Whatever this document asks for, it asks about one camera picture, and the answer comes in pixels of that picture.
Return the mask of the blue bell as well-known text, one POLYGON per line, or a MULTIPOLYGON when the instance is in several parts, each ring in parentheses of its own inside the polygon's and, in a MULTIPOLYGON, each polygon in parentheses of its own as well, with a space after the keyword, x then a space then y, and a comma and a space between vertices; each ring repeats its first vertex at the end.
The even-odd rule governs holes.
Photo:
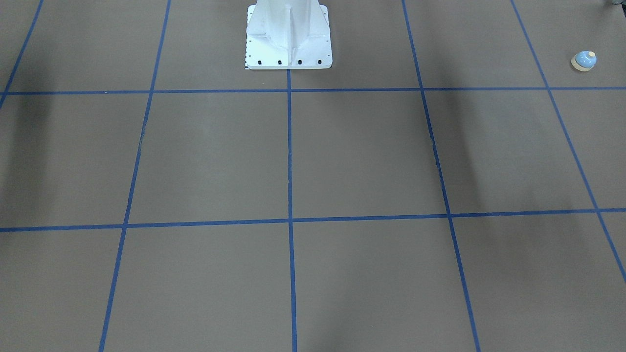
POLYGON ((593 51, 581 51, 571 58, 571 65, 581 72, 588 72, 597 64, 597 55, 593 51))

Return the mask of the brown paper table cover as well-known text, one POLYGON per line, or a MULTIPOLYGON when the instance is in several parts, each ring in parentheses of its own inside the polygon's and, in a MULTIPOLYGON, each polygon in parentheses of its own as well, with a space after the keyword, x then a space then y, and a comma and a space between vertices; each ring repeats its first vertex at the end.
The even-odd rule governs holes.
POLYGON ((1 2, 3 352, 625 350, 624 6, 251 4, 1 2))

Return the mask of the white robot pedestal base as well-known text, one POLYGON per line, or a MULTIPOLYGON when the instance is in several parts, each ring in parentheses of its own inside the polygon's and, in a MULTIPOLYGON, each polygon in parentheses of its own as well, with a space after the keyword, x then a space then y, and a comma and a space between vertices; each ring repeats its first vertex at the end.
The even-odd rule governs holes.
POLYGON ((329 11, 317 0, 258 0, 246 15, 246 69, 333 66, 329 11))

